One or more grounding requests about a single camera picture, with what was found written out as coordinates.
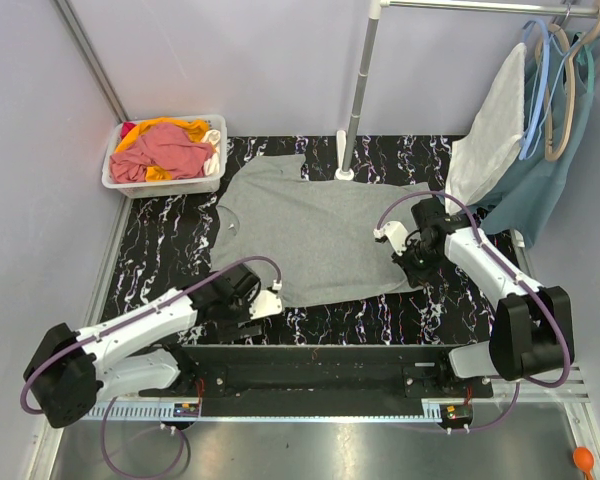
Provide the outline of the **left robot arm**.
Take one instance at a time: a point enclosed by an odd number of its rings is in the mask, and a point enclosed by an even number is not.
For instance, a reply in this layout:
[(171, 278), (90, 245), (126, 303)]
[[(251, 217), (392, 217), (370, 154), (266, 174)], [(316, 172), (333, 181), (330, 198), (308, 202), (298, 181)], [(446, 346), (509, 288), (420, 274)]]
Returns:
[(23, 378), (22, 408), (64, 428), (99, 401), (142, 390), (167, 389), (184, 368), (164, 338), (208, 322), (233, 329), (261, 316), (267, 295), (244, 264), (166, 293), (104, 323), (73, 330), (60, 323), (40, 341)]

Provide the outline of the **grey t shirt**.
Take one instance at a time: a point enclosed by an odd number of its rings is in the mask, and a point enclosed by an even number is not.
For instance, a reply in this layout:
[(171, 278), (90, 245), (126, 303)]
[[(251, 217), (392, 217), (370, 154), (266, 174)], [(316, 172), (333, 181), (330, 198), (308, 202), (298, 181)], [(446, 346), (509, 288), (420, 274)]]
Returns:
[(212, 268), (255, 257), (250, 267), (265, 284), (282, 279), (286, 307), (411, 291), (373, 230), (390, 204), (427, 184), (310, 181), (301, 176), (304, 163), (302, 155), (258, 156), (232, 177), (217, 205)]

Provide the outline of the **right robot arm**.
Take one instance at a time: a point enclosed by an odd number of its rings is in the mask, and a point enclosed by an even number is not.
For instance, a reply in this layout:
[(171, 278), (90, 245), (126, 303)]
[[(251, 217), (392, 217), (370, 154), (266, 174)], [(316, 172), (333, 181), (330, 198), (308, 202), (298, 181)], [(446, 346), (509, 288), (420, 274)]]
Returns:
[(389, 242), (392, 260), (410, 286), (429, 283), (439, 265), (449, 262), (479, 287), (495, 313), (488, 340), (449, 352), (452, 374), (562, 386), (575, 360), (568, 293), (545, 287), (516, 267), (493, 246), (467, 207), (448, 214), (443, 204), (448, 194), (423, 191), (409, 197), (415, 202), (414, 230), (383, 214), (374, 236)]

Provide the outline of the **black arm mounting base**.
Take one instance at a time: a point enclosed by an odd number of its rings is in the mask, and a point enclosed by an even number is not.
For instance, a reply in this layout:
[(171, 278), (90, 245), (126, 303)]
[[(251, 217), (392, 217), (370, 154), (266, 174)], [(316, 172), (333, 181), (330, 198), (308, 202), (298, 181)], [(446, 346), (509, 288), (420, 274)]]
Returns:
[(202, 415), (246, 418), (414, 417), (423, 401), (489, 399), (481, 378), (459, 379), (440, 346), (177, 347), (184, 371), (143, 397), (202, 395)]

